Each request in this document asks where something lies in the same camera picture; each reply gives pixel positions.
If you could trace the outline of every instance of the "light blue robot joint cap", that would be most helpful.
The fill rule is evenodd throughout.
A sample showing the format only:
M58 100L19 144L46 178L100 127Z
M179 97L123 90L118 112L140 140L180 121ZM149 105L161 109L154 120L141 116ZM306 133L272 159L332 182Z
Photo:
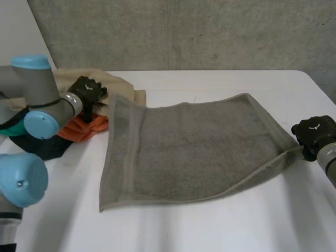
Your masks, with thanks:
M0 194L16 205L38 203L48 187L48 171L35 154L0 155Z
M27 132L38 139L49 139L60 131L58 122L42 111L31 111L23 119Z
M15 56L12 58L12 66L32 70L50 69L47 56L42 54Z

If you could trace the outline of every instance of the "pile of cloth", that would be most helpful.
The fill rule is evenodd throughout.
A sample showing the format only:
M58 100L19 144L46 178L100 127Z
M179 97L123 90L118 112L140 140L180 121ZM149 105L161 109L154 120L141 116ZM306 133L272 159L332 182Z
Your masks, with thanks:
M146 106L145 90L134 90L133 85L120 77L110 75L100 69L58 69L54 71L57 88L65 93L80 76L101 82L106 87L107 95L93 106L92 121L86 123L82 115L73 118L60 132L50 139L40 140L29 135L23 128L8 134L10 139L26 152L35 153L43 160L58 158L64 154L73 142L84 142L94 135L109 129L109 100L112 94L121 95L139 106ZM25 111L27 104L24 98L4 100L4 103L15 111Z

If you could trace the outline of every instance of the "black cloth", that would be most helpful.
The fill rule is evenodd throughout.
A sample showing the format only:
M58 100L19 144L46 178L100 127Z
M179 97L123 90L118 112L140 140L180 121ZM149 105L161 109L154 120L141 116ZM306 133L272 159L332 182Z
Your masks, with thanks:
M31 135L10 136L9 138L24 151L36 154L44 161L61 157L73 143L58 135L44 140Z

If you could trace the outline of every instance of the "teal cloth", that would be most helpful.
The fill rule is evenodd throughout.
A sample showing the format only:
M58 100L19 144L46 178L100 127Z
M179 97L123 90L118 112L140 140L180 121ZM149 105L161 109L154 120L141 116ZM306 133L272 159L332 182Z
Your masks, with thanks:
M0 130L1 135L7 135L7 136L12 136L15 137L17 135L26 135L28 132L25 129L25 126L23 124L23 120L19 121L17 124L14 126L5 129L5 130Z

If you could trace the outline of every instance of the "orange cloth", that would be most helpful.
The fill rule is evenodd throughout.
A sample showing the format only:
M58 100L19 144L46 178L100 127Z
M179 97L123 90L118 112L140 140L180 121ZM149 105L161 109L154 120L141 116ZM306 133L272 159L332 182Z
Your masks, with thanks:
M103 115L93 114L93 121L83 122L80 116L73 118L63 129L58 132L61 138L73 141L84 142L94 135L109 130L109 119Z

